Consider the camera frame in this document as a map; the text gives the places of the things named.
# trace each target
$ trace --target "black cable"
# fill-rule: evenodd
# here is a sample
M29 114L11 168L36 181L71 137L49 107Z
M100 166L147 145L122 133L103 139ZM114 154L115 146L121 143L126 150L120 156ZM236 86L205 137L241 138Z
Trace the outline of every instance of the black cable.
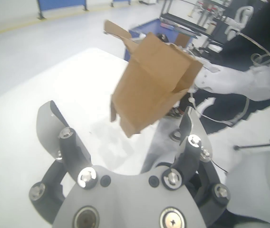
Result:
M228 173L228 171L226 171L226 170L224 170L222 167L218 166L213 160L212 160L212 162L213 162L218 168L220 168L220 169L222 169L224 172Z

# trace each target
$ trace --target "white cable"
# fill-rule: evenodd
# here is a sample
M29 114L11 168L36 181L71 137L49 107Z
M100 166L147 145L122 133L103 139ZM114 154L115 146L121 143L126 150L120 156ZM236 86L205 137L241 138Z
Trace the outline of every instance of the white cable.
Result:
M241 35L242 37L246 38L247 40L251 41L252 43L254 43L256 46L258 46L260 49L264 50L270 56L270 52L267 49L265 49L263 46L261 46L260 44L258 44L256 41L254 41L252 38L244 35L241 32L239 32L238 34Z
M205 117L205 118L208 118L209 120L214 121L214 122L216 122L216 123L222 123L222 124L226 124L226 125L228 125L228 126L231 126L231 125L233 125L235 122L237 122L239 119L241 119L241 118L246 114L246 112L247 112L247 110L248 110L248 107L249 107L249 102L250 102L250 100L249 100L249 98L246 98L246 103L245 103L245 107L244 107L243 111L242 111L239 115L237 115L235 118L233 118L233 119L231 119L231 120L228 120L228 121L219 121L219 120L215 120L215 119L212 119L212 118L210 118L210 117L208 117L208 116L206 116L206 115L200 113L200 112L197 110L197 107L196 107L196 104L195 104L195 98L193 97L193 93L192 93L192 92L190 92L189 102L191 102L191 103L193 104L195 111L196 111L199 115L201 115L201 116L203 116L203 117Z
M255 53L251 55L251 61L253 62L254 66L265 66L270 64L270 59L265 62L262 62L263 58L267 56L269 56L269 54L260 55Z

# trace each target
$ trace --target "sneaker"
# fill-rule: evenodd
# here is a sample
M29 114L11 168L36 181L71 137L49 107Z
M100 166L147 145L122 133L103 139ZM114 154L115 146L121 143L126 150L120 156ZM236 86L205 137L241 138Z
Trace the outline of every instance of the sneaker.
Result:
M183 115L179 112L178 108L172 108L170 111L166 114L166 116L174 117L174 118L181 118Z

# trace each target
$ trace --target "white table surface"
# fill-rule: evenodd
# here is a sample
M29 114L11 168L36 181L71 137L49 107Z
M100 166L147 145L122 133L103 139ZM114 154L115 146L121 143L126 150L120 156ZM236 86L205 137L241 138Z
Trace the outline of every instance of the white table surface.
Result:
M127 62L87 49L0 97L0 227L50 227L28 198L54 159L36 135L37 111L54 100L91 153L93 164L121 174L138 174L156 124L128 139L109 122L110 95ZM66 176L63 193L75 182Z

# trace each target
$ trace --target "robotic hand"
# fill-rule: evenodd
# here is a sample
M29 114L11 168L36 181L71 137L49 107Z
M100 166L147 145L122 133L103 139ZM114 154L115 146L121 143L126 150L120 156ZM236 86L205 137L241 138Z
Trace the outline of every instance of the robotic hand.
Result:
M247 22L250 20L253 14L253 11L254 9L252 6L244 6L236 11L234 19L229 17L225 19L225 23L229 25L225 30L228 41L236 37L237 33L245 28Z
M201 57L197 57L197 60L204 66L190 92L204 89L217 94L240 94L253 101L270 99L270 66L252 66L242 72L211 64Z
M230 193L220 183L210 142L191 107L180 129L173 164L160 160L146 173L118 175L92 165L77 133L50 101L38 111L37 134L56 160L30 189L30 200L54 228L209 227L226 209ZM60 182L67 172L76 184L65 198ZM185 186L193 177L199 177L194 196Z

